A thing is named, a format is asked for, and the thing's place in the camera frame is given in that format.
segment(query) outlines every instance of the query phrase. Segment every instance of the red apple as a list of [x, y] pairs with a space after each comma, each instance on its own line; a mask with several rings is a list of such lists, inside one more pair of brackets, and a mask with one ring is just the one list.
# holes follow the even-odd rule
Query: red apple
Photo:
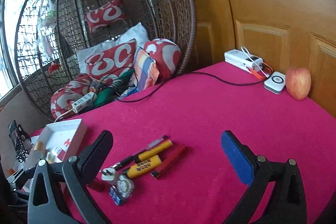
[[300, 101], [308, 96], [311, 76], [306, 68], [289, 68], [286, 72], [286, 88], [290, 96]]

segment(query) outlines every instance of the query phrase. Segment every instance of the wicker chair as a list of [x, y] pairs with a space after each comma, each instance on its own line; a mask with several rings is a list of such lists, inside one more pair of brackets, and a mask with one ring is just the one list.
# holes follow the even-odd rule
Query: wicker chair
[[[130, 27], [141, 22], [149, 39], [167, 38], [182, 50], [176, 73], [184, 71], [193, 46], [196, 14], [193, 0], [122, 0], [127, 19], [117, 20], [94, 34], [84, 20], [84, 14], [110, 0], [26, 0], [17, 23], [15, 63], [18, 78], [30, 102], [45, 117], [52, 120], [51, 96], [80, 73], [76, 51], [117, 39]], [[44, 30], [53, 48], [47, 58], [39, 47], [38, 19], [48, 16], [54, 5], [56, 26]], [[51, 62], [61, 65], [50, 73]]]

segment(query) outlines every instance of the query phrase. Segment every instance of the table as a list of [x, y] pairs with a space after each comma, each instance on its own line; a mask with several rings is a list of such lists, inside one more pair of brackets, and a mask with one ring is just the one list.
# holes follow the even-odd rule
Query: table
[[[234, 83], [256, 81], [225, 62], [201, 71]], [[155, 88], [125, 100], [141, 98]], [[103, 167], [164, 134], [173, 143], [189, 147], [162, 179], [149, 174], [135, 179], [135, 191], [123, 206], [116, 206], [108, 193], [90, 190], [114, 224], [222, 223], [246, 190], [221, 149], [225, 130], [231, 130], [256, 155], [263, 154], [271, 161], [297, 161], [308, 223], [317, 218], [336, 189], [336, 119], [310, 99], [294, 100], [286, 90], [275, 95], [263, 84], [238, 87], [205, 75], [183, 75], [148, 99], [113, 102], [76, 118], [82, 118], [88, 127], [82, 148], [93, 143], [102, 130], [112, 132], [114, 145]], [[261, 216], [272, 185], [253, 220]], [[73, 202], [68, 204], [74, 217], [81, 219]]]

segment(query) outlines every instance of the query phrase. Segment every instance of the metal bolt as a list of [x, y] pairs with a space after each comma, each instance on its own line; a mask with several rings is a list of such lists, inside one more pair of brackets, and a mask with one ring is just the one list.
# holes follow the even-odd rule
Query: metal bolt
[[76, 160], [77, 160], [76, 156], [70, 156], [68, 159], [69, 162], [75, 162]]
[[39, 166], [43, 166], [43, 165], [45, 165], [45, 160], [40, 160], [39, 161]]
[[296, 160], [289, 159], [288, 162], [290, 165], [296, 165]]
[[265, 162], [266, 161], [266, 157], [263, 156], [263, 155], [258, 155], [257, 156], [257, 160], [260, 161], [260, 162]]

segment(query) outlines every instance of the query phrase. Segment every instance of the wall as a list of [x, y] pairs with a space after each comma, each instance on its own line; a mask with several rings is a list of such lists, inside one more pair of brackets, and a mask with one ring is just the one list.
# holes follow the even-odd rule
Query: wall
[[7, 170], [13, 167], [16, 155], [9, 137], [8, 125], [16, 120], [28, 134], [31, 134], [50, 122], [31, 105], [20, 86], [0, 100], [0, 106], [5, 103], [5, 107], [0, 112], [0, 156], [2, 168], [8, 176]]

